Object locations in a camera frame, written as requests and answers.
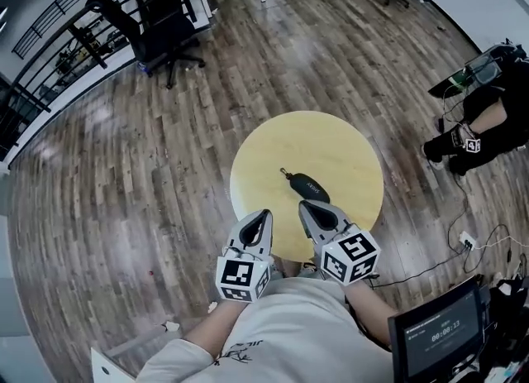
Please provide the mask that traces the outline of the person's grey trousers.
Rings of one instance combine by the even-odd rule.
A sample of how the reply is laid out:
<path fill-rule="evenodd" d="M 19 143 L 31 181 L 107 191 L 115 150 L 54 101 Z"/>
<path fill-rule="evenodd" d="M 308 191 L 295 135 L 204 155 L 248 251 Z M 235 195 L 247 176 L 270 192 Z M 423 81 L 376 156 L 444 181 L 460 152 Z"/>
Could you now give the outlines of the person's grey trousers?
<path fill-rule="evenodd" d="M 311 262 L 297 262 L 274 257 L 272 265 L 271 280 L 284 278 L 308 278 L 323 280 L 322 273 Z"/>

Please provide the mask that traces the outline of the black bag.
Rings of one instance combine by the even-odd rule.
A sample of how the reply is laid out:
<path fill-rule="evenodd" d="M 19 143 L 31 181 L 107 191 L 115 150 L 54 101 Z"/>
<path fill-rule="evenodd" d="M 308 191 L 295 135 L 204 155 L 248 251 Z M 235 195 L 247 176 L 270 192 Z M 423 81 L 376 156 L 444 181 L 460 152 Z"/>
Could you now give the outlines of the black bag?
<path fill-rule="evenodd" d="M 503 336 L 518 325 L 529 293 L 529 276 L 500 280 L 490 290 L 489 315 L 496 323 L 498 336 Z"/>

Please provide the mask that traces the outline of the round wooden table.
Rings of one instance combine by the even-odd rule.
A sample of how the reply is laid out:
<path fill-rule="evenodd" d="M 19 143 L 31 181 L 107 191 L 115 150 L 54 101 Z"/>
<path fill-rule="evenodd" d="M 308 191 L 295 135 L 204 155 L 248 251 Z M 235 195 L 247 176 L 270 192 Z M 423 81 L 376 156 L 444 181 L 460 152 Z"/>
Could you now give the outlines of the round wooden table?
<path fill-rule="evenodd" d="M 231 167 L 230 197 L 238 219 L 263 208 L 273 214 L 274 255 L 305 262 L 313 244 L 298 218 L 301 196 L 286 173 L 314 179 L 359 227 L 379 216 L 384 178 L 369 141 L 348 122 L 327 113 L 297 111 L 269 119 L 242 143 Z"/>

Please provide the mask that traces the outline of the white desk panel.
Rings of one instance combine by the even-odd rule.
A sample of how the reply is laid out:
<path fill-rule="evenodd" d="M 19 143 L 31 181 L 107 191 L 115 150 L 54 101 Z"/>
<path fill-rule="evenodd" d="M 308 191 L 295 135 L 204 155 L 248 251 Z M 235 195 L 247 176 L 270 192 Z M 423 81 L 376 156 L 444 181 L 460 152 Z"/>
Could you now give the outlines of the white desk panel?
<path fill-rule="evenodd" d="M 93 383 L 136 383 L 135 377 L 93 347 L 91 367 Z"/>

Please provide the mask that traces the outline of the person's left forearm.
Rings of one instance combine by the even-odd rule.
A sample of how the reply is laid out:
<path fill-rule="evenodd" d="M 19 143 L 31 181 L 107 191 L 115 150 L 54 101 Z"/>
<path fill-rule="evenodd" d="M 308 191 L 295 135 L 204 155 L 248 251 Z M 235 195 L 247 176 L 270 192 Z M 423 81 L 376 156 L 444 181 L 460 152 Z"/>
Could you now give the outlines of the person's left forearm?
<path fill-rule="evenodd" d="M 183 339 L 202 348 L 213 359 L 217 358 L 247 306 L 247 303 L 223 300 L 201 323 L 187 332 Z"/>

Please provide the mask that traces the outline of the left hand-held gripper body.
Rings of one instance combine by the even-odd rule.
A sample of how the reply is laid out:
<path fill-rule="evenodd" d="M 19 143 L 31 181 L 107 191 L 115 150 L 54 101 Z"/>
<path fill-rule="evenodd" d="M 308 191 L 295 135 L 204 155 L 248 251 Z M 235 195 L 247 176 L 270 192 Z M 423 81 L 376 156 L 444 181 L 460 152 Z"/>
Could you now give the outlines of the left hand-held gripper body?
<path fill-rule="evenodd" d="M 253 247 L 230 240 L 217 258 L 215 285 L 226 300 L 255 302 L 271 280 L 272 242 Z"/>

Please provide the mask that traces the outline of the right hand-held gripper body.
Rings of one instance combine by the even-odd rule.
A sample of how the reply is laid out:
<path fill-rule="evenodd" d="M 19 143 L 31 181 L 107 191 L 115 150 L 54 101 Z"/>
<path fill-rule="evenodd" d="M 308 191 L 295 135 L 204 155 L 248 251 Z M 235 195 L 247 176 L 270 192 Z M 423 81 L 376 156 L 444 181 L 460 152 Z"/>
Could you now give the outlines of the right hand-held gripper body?
<path fill-rule="evenodd" d="M 320 269 L 342 286 L 348 286 L 370 275 L 379 256 L 380 247 L 370 232 L 355 230 L 322 248 Z"/>

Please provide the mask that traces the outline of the person's right forearm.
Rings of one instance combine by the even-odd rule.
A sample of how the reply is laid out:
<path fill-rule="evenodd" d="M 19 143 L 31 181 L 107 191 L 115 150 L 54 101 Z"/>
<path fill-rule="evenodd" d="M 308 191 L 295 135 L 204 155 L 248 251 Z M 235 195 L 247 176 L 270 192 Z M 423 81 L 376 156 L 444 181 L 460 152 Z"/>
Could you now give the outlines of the person's right forearm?
<path fill-rule="evenodd" d="M 398 312 L 362 280 L 341 288 L 361 327 L 379 344 L 391 349 L 388 320 Z"/>

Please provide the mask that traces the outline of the black monitor screen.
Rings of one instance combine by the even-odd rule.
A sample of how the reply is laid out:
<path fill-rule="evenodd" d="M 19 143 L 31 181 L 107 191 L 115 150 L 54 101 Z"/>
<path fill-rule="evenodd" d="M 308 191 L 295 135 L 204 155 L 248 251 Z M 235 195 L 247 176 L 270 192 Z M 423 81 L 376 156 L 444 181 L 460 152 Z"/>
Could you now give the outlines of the black monitor screen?
<path fill-rule="evenodd" d="M 394 383 L 448 383 L 484 345 L 476 279 L 389 318 L 388 329 Z"/>

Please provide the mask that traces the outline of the black zippered case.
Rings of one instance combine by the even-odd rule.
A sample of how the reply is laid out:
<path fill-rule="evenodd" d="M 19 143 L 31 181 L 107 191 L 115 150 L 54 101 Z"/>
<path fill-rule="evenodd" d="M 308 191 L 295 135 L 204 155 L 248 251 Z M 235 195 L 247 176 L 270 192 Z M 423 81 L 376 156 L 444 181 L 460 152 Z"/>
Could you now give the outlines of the black zippered case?
<path fill-rule="evenodd" d="M 289 182 L 290 187 L 303 199 L 316 200 L 323 203 L 331 202 L 329 194 L 315 179 L 304 173 L 289 173 L 285 168 L 280 168 L 279 170 Z"/>

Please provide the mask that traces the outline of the person's white shirt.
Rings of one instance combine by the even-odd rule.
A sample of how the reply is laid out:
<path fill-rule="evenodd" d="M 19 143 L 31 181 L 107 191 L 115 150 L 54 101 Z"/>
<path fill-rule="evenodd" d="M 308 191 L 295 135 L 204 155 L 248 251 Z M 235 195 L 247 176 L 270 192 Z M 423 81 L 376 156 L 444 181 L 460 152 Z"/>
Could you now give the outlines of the person's white shirt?
<path fill-rule="evenodd" d="M 272 281 L 217 358 L 178 338 L 147 361 L 136 383 L 393 383 L 391 354 L 361 327 L 341 287 Z"/>

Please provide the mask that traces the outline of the black metal railing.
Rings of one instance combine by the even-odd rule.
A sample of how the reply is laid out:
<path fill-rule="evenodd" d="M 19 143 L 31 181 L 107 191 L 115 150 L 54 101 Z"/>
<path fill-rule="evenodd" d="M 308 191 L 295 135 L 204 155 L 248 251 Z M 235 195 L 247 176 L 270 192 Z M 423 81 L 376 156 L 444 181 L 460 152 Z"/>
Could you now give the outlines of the black metal railing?
<path fill-rule="evenodd" d="M 88 0 L 40 1 L 14 42 L 3 48 L 0 41 L 0 162 L 9 163 L 65 105 L 135 58 L 121 29 Z M 113 1 L 143 32 L 177 12 L 201 26 L 194 0 Z M 0 36 L 8 27 L 0 19 Z"/>

